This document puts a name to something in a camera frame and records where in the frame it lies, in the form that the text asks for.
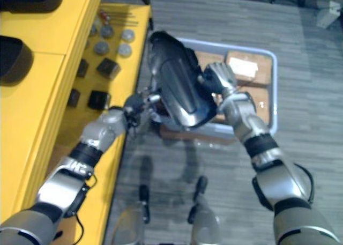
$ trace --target brown box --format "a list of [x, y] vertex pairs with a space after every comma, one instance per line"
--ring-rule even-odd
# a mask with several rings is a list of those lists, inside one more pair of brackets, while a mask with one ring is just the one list
[[[256, 88], [256, 87], [242, 87], [241, 92], [249, 92], [253, 101], [256, 105], [257, 116], [262, 118], [262, 120], [269, 124], [270, 112], [269, 112], [269, 93], [265, 88]], [[224, 123], [224, 115], [217, 115], [214, 119], [214, 122]]]
[[199, 65], [203, 71], [205, 70], [208, 64], [214, 62], [224, 62], [223, 55], [211, 54], [202, 51], [195, 51], [195, 55], [197, 56]]
[[245, 75], [239, 75], [235, 72], [238, 83], [244, 84], [247, 81], [251, 81], [258, 85], [268, 85], [271, 82], [272, 76], [272, 58], [265, 55], [257, 55], [252, 53], [245, 53], [240, 51], [229, 51], [226, 58], [226, 64], [230, 64], [231, 58], [237, 58], [248, 62], [257, 64], [258, 70], [255, 73], [255, 77], [248, 77]]

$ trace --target yellow table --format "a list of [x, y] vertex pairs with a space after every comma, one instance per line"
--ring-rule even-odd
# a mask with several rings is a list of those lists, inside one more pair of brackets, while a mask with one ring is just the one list
[[[84, 121], [61, 124], [62, 117], [68, 118], [71, 112], [65, 110], [66, 102], [99, 2], [63, 0], [54, 12], [42, 14], [1, 12], [1, 35], [22, 39], [34, 52], [34, 63], [27, 76], [16, 86], [1, 87], [1, 222], [34, 202], [46, 176], [60, 125], [55, 148], [69, 149], [74, 144], [58, 143], [63, 133], [71, 130], [75, 139], [69, 141], [76, 140], [81, 124], [98, 115], [88, 114], [85, 109], [80, 112], [85, 113]], [[139, 17], [139, 25], [133, 28], [134, 53], [127, 62], [116, 59], [122, 72], [106, 86], [113, 96], [111, 104], [121, 105], [135, 87], [150, 7], [123, 4], [116, 7], [134, 10]], [[76, 81], [75, 85], [83, 87], [82, 81]], [[85, 105], [85, 100], [81, 92], [80, 105]], [[103, 156], [95, 170], [99, 173], [98, 185], [89, 192], [80, 212], [86, 228], [80, 244], [99, 244], [102, 240], [123, 143], [124, 136]], [[61, 151], [64, 152], [55, 149], [53, 159]], [[79, 234], [69, 233], [76, 238]]]
[[1, 221], [30, 206], [42, 183], [100, 0], [63, 0], [51, 13], [1, 12], [1, 34], [22, 39], [34, 63], [1, 87]]
[[[135, 91], [148, 28], [150, 6], [101, 4], [100, 8], [106, 12], [129, 12], [131, 16], [134, 16], [134, 18], [129, 18], [129, 20], [137, 21], [138, 25], [136, 27], [131, 27], [130, 25], [113, 26], [115, 35], [105, 40], [110, 44], [110, 51], [105, 56], [96, 55], [93, 51], [94, 45], [104, 39], [99, 37], [99, 35], [88, 38], [89, 43], [84, 51], [83, 58], [89, 63], [89, 67], [85, 78], [76, 77], [73, 84], [73, 88], [80, 92], [80, 99], [76, 108], [67, 107], [64, 112], [50, 165], [54, 165], [61, 156], [69, 153], [78, 143], [83, 127], [88, 122], [99, 117], [101, 112], [90, 109], [87, 106], [92, 90], [110, 93], [111, 106], [123, 106], [126, 98]], [[99, 19], [96, 19], [95, 23], [99, 31], [101, 26]], [[132, 29], [136, 36], [135, 40], [130, 43], [132, 55], [128, 58], [123, 58], [117, 54], [118, 44], [124, 43], [120, 36], [125, 28]], [[114, 80], [101, 76], [96, 70], [96, 67], [104, 57], [114, 60], [121, 67]], [[117, 137], [110, 149], [103, 154], [95, 168], [98, 182], [88, 192], [78, 213], [85, 227], [84, 236], [78, 244], [101, 244], [102, 242], [124, 141], [125, 135]], [[74, 218], [68, 219], [61, 224], [61, 230], [67, 230], [68, 235], [73, 234], [72, 238], [74, 240], [80, 236], [79, 228], [75, 228], [75, 224]], [[72, 240], [70, 239], [70, 237], [65, 236], [56, 240], [54, 244], [71, 244]]]

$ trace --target white label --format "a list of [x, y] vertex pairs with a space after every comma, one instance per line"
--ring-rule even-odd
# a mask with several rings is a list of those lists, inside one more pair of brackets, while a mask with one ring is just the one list
[[244, 75], [254, 78], [256, 71], [258, 71], [257, 63], [241, 60], [235, 57], [230, 58], [229, 65], [236, 75]]

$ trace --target robotic hand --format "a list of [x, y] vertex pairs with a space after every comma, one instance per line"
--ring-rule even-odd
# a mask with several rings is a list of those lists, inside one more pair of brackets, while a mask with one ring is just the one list
[[252, 179], [254, 190], [260, 203], [274, 211], [276, 244], [340, 244], [329, 223], [310, 205], [313, 191], [306, 185], [303, 173], [283, 155], [266, 124], [256, 115], [250, 95], [236, 90], [231, 68], [210, 64], [203, 82], [213, 92], [222, 94], [219, 111], [251, 158], [256, 171]]
[[80, 142], [58, 163], [38, 191], [35, 204], [0, 225], [1, 245], [48, 245], [62, 218], [76, 215], [90, 187], [86, 184], [103, 153], [116, 137], [139, 123], [153, 97], [129, 97], [123, 108], [112, 107], [89, 123]]

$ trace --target black block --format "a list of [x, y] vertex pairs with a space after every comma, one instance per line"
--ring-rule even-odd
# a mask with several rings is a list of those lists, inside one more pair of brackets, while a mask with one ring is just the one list
[[92, 91], [88, 106], [96, 110], [104, 110], [108, 108], [111, 95], [103, 91]]
[[113, 80], [120, 71], [120, 66], [113, 60], [105, 57], [96, 69], [104, 77]]
[[77, 102], [79, 102], [80, 92], [76, 89], [72, 89], [68, 98], [68, 106], [77, 107]]
[[84, 78], [86, 76], [86, 72], [88, 70], [88, 66], [90, 64], [87, 63], [86, 60], [84, 59], [81, 59], [81, 62], [79, 64], [79, 68], [77, 69], [77, 74], [76, 76], [77, 77], [81, 77], [81, 78]]

